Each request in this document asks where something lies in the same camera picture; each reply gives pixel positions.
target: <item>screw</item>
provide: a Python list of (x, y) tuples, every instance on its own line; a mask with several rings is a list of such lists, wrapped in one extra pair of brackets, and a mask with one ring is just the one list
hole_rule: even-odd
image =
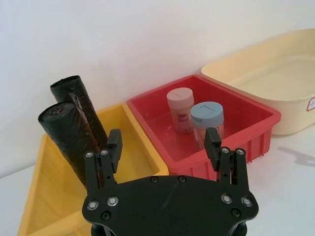
[(185, 183), (186, 182), (186, 177), (185, 176), (179, 176), (178, 177), (178, 181), (182, 182), (182, 183)]
[(243, 150), (240, 150), (240, 149), (237, 149), (237, 151), (236, 151), (238, 154), (240, 154), (240, 155), (243, 155), (244, 154), (244, 151)]
[(107, 200), (107, 204), (110, 206), (110, 207), (113, 207), (113, 206), (116, 206), (118, 203), (118, 198), (113, 196), (113, 197), (110, 197), (108, 198)]
[(93, 152), (88, 152), (87, 154), (85, 154), (86, 157), (91, 157), (93, 156)]
[(88, 204), (88, 210), (95, 210), (98, 207), (97, 201), (91, 201)]
[(107, 150), (103, 150), (103, 151), (100, 152), (100, 154), (102, 154), (102, 155), (106, 155), (107, 153), (108, 153)]
[(223, 195), (221, 196), (221, 200), (222, 200), (224, 203), (227, 203), (227, 204), (232, 203), (231, 197), (230, 197), (229, 195), (227, 195), (227, 194), (223, 194)]
[(241, 201), (247, 207), (251, 207), (252, 206), (252, 202), (248, 198), (241, 198)]
[(222, 148), (222, 151), (225, 152), (225, 153), (229, 153), (230, 152), (229, 149), (227, 149), (227, 148)]
[(240, 212), (239, 209), (237, 209), (237, 208), (233, 208), (233, 209), (231, 210), (231, 214), (234, 215), (234, 216), (237, 217), (237, 218), (241, 216), (241, 212)]
[(157, 182), (158, 182), (158, 177), (152, 176), (151, 179), (150, 179), (150, 181), (151, 181), (152, 183), (157, 183)]
[(110, 219), (110, 212), (105, 211), (103, 214), (100, 216), (102, 220), (109, 220)]

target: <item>beige container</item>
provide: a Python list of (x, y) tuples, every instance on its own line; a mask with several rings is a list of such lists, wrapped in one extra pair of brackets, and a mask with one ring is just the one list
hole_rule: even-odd
[(315, 29), (298, 30), (233, 53), (201, 70), (282, 114), (273, 134), (296, 133), (315, 122)]

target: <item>black garbage bag roll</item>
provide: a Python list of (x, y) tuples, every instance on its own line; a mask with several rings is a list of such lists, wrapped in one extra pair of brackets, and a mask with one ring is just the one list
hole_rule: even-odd
[(43, 111), (38, 121), (86, 187), (84, 154), (100, 149), (81, 109), (61, 102)]
[(73, 101), (84, 112), (89, 126), (100, 149), (106, 148), (107, 135), (99, 121), (93, 104), (88, 96), (80, 76), (75, 75), (59, 80), (50, 85), (50, 90), (57, 102)]

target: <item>blue lid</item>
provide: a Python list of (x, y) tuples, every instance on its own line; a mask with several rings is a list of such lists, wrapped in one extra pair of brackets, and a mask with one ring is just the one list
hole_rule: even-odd
[(190, 111), (191, 122), (198, 128), (216, 128), (224, 122), (223, 107), (217, 102), (201, 102)]

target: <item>yellow plastic tray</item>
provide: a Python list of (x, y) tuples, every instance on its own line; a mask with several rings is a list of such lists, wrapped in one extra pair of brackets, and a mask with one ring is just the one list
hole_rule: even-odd
[[(106, 132), (120, 128), (123, 152), (115, 174), (118, 183), (168, 169), (126, 104), (98, 113)], [(90, 236), (81, 213), (87, 195), (53, 141), (44, 135), (18, 236)]]
[(273, 134), (315, 123), (315, 29), (285, 33), (205, 65), (202, 74), (282, 114)]

